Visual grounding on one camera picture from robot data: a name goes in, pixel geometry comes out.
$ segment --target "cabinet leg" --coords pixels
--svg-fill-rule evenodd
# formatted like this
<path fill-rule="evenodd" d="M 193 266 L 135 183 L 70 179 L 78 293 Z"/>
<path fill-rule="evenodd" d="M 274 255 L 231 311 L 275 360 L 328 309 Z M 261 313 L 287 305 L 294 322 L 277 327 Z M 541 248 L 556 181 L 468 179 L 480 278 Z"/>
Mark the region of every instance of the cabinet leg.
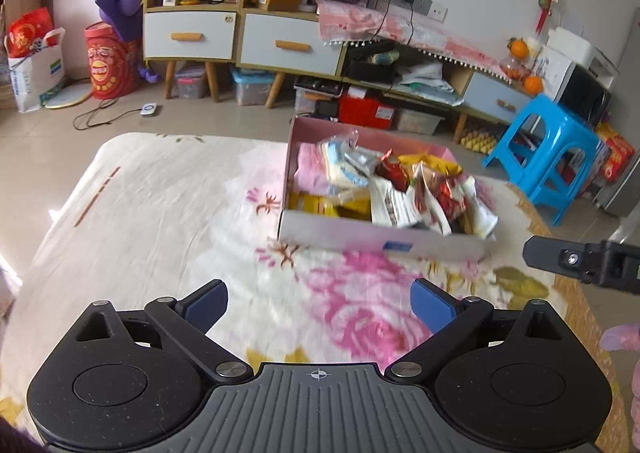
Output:
<path fill-rule="evenodd" d="M 264 104 L 267 108 L 273 108 L 273 104 L 278 97 L 278 93 L 280 93 L 285 76 L 286 74 L 284 72 L 278 72 L 276 74 L 276 78 L 273 80 L 273 84 L 269 90 L 269 97 L 267 98 L 267 102 Z"/>
<path fill-rule="evenodd" d="M 214 103 L 220 102 L 220 95 L 218 94 L 218 77 L 216 76 L 216 64 L 212 61 L 206 61 L 204 69 L 207 72 L 207 81 L 209 82 L 209 92 L 211 93 L 211 99 Z"/>
<path fill-rule="evenodd" d="M 175 59 L 166 63 L 166 76 L 164 77 L 164 99 L 171 99 L 174 88 Z"/>
<path fill-rule="evenodd" d="M 458 123 L 456 124 L 456 131 L 453 134 L 453 142 L 456 144 L 460 144 L 460 139 L 462 139 L 462 132 L 465 129 L 466 125 L 466 114 L 460 114 L 458 118 Z"/>

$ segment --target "drawer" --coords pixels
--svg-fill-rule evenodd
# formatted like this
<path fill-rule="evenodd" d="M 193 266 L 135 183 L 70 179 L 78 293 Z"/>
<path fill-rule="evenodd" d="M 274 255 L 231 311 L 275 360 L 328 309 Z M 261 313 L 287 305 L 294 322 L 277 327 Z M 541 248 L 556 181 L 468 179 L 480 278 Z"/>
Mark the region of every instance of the drawer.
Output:
<path fill-rule="evenodd" d="M 317 22 L 266 14 L 244 18 L 243 64 L 335 75 L 340 50 L 322 44 Z"/>
<path fill-rule="evenodd" d="M 231 59 L 236 14 L 168 11 L 145 14 L 145 58 Z"/>
<path fill-rule="evenodd" d="M 474 72 L 464 98 L 468 106 L 506 123 L 512 123 L 518 112 L 531 101 L 527 94 L 481 72 Z"/>

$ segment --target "crosshair symbol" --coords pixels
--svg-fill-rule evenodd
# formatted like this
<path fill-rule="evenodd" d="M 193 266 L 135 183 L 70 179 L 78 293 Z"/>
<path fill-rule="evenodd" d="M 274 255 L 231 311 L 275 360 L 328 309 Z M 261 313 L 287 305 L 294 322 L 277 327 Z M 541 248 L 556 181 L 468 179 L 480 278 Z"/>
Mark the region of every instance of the crosshair symbol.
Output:
<path fill-rule="evenodd" d="M 313 377 L 316 381 L 319 381 L 320 379 L 324 379 L 326 376 L 331 375 L 330 373 L 326 373 L 324 370 L 314 370 L 311 373 L 308 373 L 307 375 L 311 375 L 311 377 Z"/>

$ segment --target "red bucket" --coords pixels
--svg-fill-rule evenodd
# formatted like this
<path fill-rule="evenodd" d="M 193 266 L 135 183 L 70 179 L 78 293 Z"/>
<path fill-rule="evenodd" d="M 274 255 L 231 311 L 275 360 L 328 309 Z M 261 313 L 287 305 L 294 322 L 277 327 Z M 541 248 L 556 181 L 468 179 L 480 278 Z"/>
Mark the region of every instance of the red bucket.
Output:
<path fill-rule="evenodd" d="M 140 41 L 121 42 L 113 27 L 98 22 L 84 30 L 94 97 L 112 99 L 140 85 Z"/>

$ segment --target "orange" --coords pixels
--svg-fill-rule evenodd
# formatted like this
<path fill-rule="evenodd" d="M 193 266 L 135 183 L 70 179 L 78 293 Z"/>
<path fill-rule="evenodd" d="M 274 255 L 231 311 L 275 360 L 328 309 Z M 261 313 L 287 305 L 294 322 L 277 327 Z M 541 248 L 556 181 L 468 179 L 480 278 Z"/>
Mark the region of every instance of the orange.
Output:
<path fill-rule="evenodd" d="M 517 40 L 512 38 L 509 41 L 509 51 L 514 58 L 525 59 L 529 55 L 529 47 L 524 43 L 524 40 Z"/>
<path fill-rule="evenodd" d="M 532 96 L 537 96 L 545 91 L 545 85 L 539 76 L 529 76 L 524 80 L 524 90 Z"/>

